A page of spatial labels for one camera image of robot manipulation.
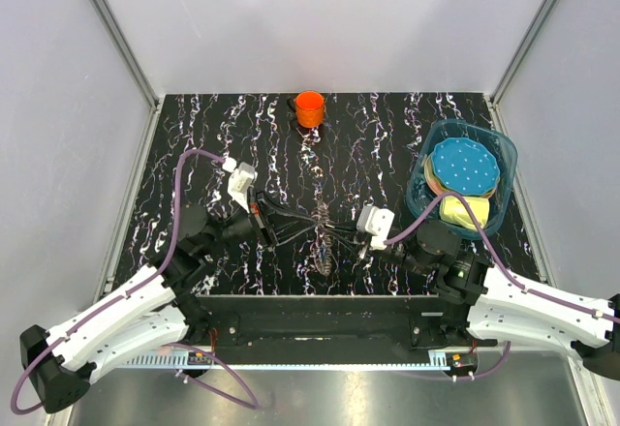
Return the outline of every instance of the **yellow sponge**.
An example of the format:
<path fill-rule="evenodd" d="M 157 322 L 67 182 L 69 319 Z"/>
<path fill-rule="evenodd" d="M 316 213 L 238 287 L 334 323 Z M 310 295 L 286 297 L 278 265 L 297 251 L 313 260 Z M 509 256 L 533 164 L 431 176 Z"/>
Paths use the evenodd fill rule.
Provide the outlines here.
<path fill-rule="evenodd" d="M 472 208 L 476 219 L 484 228 L 488 221 L 488 213 L 490 203 L 487 198 L 482 197 L 465 197 L 467 203 Z M 462 226 L 466 229 L 476 230 L 472 219 L 469 217 L 467 210 L 456 197 L 446 197 L 442 200 L 439 208 L 439 216 L 446 223 Z"/>

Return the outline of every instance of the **orange cup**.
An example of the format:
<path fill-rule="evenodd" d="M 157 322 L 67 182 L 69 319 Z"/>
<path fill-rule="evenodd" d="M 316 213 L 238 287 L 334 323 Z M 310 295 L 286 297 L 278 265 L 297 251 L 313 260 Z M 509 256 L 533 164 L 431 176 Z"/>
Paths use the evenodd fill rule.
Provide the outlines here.
<path fill-rule="evenodd" d="M 305 90 L 294 99 L 288 99 L 289 108 L 297 115 L 300 126 L 312 129 L 323 123 L 326 114 L 326 100 L 315 90 Z"/>

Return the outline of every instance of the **black tabletop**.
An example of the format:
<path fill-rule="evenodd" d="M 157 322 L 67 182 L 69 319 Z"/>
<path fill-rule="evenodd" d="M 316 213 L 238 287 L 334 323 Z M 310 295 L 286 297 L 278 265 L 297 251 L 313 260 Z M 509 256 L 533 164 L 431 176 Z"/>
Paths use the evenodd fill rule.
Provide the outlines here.
<path fill-rule="evenodd" d="M 352 220 L 364 203 L 395 212 L 404 228 L 414 217 L 404 197 L 424 137 L 433 122 L 460 118 L 492 128 L 482 94 L 363 93 L 326 96 L 325 123 L 304 130 L 285 94 L 168 95 L 141 180 L 124 249 L 118 286 L 141 265 L 165 252 L 171 230 L 172 177 L 179 155 L 193 147 L 232 156 L 254 166 L 256 187 L 274 199 L 333 222 Z M 184 169 L 183 202 L 213 214 L 231 212 L 228 174 L 196 157 Z M 316 268 L 317 235 L 309 232 L 275 252 L 241 244 L 212 259 L 200 294 L 407 295 L 423 293 L 424 280 L 377 260 L 369 263 L 337 241 L 331 272 Z M 500 231 L 491 238 L 515 273 L 537 279 L 527 233 L 511 199 Z M 481 242 L 464 247 L 488 255 Z"/>

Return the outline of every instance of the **white wall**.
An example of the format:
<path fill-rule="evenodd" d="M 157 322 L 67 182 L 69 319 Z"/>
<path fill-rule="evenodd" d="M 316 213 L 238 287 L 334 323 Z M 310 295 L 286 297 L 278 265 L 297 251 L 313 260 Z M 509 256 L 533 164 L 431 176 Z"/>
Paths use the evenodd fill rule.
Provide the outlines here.
<path fill-rule="evenodd" d="M 542 0 L 108 0 L 159 94 L 494 89 Z"/>
<path fill-rule="evenodd" d="M 148 110 L 88 0 L 0 5 L 0 424 L 32 425 L 18 336 L 92 303 Z"/>
<path fill-rule="evenodd" d="M 620 292 L 618 12 L 561 0 L 500 103 L 559 286 L 605 298 Z"/>

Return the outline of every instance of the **stainless steel surface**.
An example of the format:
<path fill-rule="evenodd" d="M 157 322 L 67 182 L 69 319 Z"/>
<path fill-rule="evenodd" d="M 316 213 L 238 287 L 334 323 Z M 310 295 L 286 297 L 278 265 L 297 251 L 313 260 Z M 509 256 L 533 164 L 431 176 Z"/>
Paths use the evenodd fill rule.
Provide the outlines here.
<path fill-rule="evenodd" d="M 539 10 L 536 12 L 534 19 L 532 19 L 532 22 L 530 23 L 530 26 L 525 32 L 525 36 L 523 36 L 519 47 L 516 49 L 516 52 L 514 53 L 510 64 L 504 71 L 504 75 L 500 79 L 499 84 L 491 95 L 491 100 L 493 101 L 493 103 L 498 104 L 500 100 L 502 100 L 502 97 L 506 93 L 508 86 L 511 85 L 514 75 L 520 68 L 521 63 L 523 63 L 525 56 L 527 55 L 528 51 L 530 51 L 532 44 L 543 29 L 547 19 L 549 18 L 549 15 L 553 11 L 553 8 L 557 4 L 557 2 L 558 0 L 542 0 Z"/>
<path fill-rule="evenodd" d="M 483 366 L 497 353 L 483 353 Z M 244 372 L 264 404 L 248 411 L 170 372 L 117 370 L 74 408 L 72 426 L 562 425 L 585 423 L 555 354 L 518 352 L 486 380 L 452 384 L 401 373 Z M 239 393 L 221 371 L 202 380 Z"/>
<path fill-rule="evenodd" d="M 127 69 L 130 74 L 134 78 L 138 89 L 140 90 L 142 96 L 148 103 L 151 109 L 155 109 L 157 105 L 157 101 L 159 100 L 158 96 L 153 91 L 150 82 L 148 81 L 144 71 L 142 70 L 136 56 L 132 52 L 131 47 L 127 43 L 127 39 L 123 35 L 123 32 L 120 30 L 118 26 L 118 22 L 114 17 L 111 9 L 109 8 L 109 4 L 107 0 L 91 0 L 97 14 L 101 18 L 101 21 L 104 23 L 106 30 L 109 33 L 109 37 L 112 42 L 116 46 L 116 49 L 120 53 L 121 58 L 125 62 Z"/>

